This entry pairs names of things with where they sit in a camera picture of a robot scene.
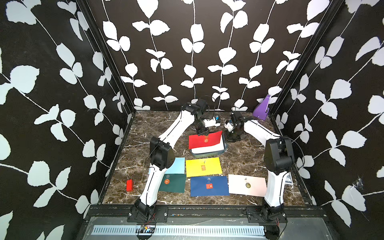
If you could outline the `red envelope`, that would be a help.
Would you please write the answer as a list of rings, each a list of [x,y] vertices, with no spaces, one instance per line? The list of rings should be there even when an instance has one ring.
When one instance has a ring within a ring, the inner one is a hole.
[[[215,146],[220,143],[222,133],[222,131],[219,131],[208,135],[191,135],[189,136],[189,149]]]

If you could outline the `teal plastic storage box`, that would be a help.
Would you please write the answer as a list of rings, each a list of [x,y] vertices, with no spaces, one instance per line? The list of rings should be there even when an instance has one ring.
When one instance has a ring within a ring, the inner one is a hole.
[[[189,150],[196,158],[210,158],[223,154],[228,148],[223,132],[210,133],[206,136],[189,136]]]

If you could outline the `yellow envelope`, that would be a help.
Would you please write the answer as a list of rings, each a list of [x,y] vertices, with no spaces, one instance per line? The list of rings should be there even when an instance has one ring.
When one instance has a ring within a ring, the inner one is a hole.
[[[221,175],[223,173],[219,158],[186,160],[187,177]]]

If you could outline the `light blue envelope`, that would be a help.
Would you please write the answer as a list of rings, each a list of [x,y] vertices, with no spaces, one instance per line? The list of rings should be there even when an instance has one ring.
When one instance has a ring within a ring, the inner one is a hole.
[[[175,158],[174,163],[165,174],[185,174],[185,158]]]

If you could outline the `white envelope brown seal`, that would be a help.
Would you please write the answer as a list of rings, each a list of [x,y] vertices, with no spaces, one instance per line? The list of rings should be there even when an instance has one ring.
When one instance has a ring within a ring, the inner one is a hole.
[[[205,154],[205,153],[213,153],[213,152],[220,152],[225,149],[225,145],[223,142],[223,137],[220,137],[220,141],[218,144],[208,147],[198,147],[191,149],[191,152],[193,154]]]

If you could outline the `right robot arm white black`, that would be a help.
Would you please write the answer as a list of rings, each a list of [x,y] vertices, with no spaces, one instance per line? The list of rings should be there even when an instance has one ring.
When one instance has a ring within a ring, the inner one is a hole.
[[[232,112],[226,121],[226,138],[237,142],[247,133],[264,147],[264,164],[268,171],[267,192],[264,196],[261,217],[270,222],[284,213],[284,188],[288,172],[296,163],[292,140],[273,133],[254,117],[243,117],[241,112]]]

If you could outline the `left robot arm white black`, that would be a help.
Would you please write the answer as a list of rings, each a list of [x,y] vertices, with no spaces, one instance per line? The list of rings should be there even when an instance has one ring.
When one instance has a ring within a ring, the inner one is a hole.
[[[150,174],[144,191],[135,201],[134,207],[142,216],[149,219],[155,212],[159,188],[162,179],[174,163],[176,157],[174,147],[178,139],[190,125],[194,125],[199,134],[206,132],[202,115],[208,108],[205,100],[199,99],[196,103],[186,103],[181,107],[180,114],[171,126],[159,137],[150,140]]]

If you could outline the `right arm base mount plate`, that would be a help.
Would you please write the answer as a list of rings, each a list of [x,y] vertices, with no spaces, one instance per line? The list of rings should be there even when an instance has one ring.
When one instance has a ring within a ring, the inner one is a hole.
[[[243,214],[247,217],[249,223],[258,223],[260,225],[278,225],[280,223],[287,223],[287,216],[284,209],[281,207],[246,207]]]

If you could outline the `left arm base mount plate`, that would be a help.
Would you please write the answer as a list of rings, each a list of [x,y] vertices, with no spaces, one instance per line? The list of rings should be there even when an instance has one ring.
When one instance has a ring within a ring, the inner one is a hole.
[[[149,209],[140,209],[133,206],[127,217],[128,223],[154,224],[165,223],[168,219],[169,208],[165,206],[154,206]]]

